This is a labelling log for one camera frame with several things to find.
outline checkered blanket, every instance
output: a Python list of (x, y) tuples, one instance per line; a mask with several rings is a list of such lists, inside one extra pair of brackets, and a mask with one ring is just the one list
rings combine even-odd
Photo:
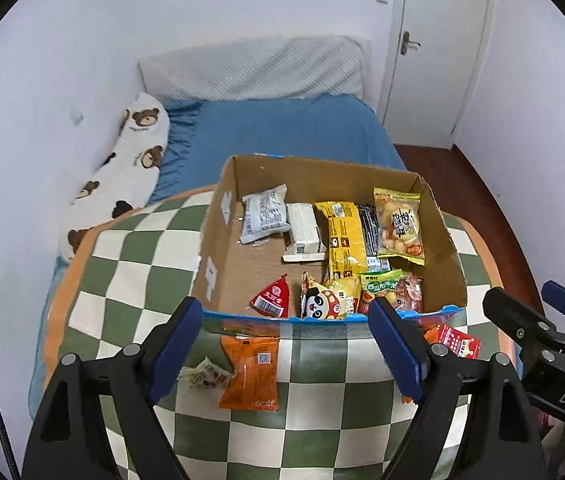
[[(66, 352), (84, 360), (112, 356), (169, 318), (190, 291), (212, 194), (206, 189), (166, 200), (85, 237), (52, 303), (45, 341), (50, 373)], [(469, 298), (466, 311), (450, 324), (478, 337), (480, 358), (487, 359), (500, 348), (499, 332), (482, 311), (485, 292), (500, 285), (497, 270), (469, 224), (444, 218)], [(186, 365), (195, 367), (205, 357), (232, 369), (220, 335), (203, 330)], [(277, 381), (278, 412), (221, 410), (223, 390), (177, 384), (155, 407), (192, 479), (379, 478), (416, 410), (402, 403), (374, 339), (281, 339)], [(435, 478), (447, 477), (467, 403), (467, 397), (457, 403)], [(110, 397), (102, 397), (102, 409), (122, 478), (137, 479)]]

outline yellow snack bag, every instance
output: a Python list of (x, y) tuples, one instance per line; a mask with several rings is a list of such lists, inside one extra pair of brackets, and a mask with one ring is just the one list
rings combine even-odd
[(329, 223), (329, 281), (367, 270), (367, 251), (353, 202), (316, 202)]
[(420, 193), (376, 187), (373, 198), (378, 223), (377, 256), (400, 256), (424, 265), (424, 246), (418, 218)]

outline orange snack package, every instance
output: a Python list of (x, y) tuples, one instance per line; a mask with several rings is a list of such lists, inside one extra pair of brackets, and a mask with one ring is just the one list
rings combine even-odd
[(219, 408), (278, 411), (277, 337), (222, 336), (220, 344), (237, 372), (225, 390)]

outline white door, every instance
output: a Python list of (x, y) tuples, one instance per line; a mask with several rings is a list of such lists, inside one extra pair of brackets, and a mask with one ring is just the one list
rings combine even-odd
[(405, 0), (399, 39), (402, 45), (406, 34), (413, 43), (396, 56), (384, 121), (396, 144), (451, 147), (483, 34), (487, 2)]

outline teddy bear print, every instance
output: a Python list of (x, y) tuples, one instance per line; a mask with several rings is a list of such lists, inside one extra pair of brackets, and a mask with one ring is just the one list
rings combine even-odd
[(90, 180), (83, 186), (83, 189), (80, 190), (76, 199), (91, 195), (91, 193), (94, 192), (94, 189), (98, 189), (98, 186), (100, 186), (100, 182), (98, 180)]
[(158, 120), (159, 111), (158, 108), (147, 109), (141, 112), (135, 112), (131, 118), (136, 121), (137, 126), (151, 126), (151, 124), (155, 124)]
[(140, 157), (142, 167), (146, 169), (153, 167), (159, 168), (162, 164), (162, 150), (162, 146), (154, 146), (143, 153)]
[(131, 211), (132, 209), (133, 207), (126, 200), (118, 200), (118, 202), (116, 202), (114, 210), (112, 210), (112, 218), (118, 218), (118, 216), (120, 216), (121, 214), (126, 213), (127, 211)]
[(104, 159), (102, 166), (106, 166), (107, 164), (109, 164), (112, 161), (112, 158), (115, 158), (115, 156), (116, 156), (116, 152), (111, 152), (109, 154), (109, 156), (107, 156), (107, 158)]
[(78, 252), (80, 243), (85, 237), (87, 231), (89, 231), (89, 229), (80, 229), (80, 231), (72, 229), (69, 233), (67, 233), (67, 240), (69, 241), (69, 245), (73, 248), (74, 254)]

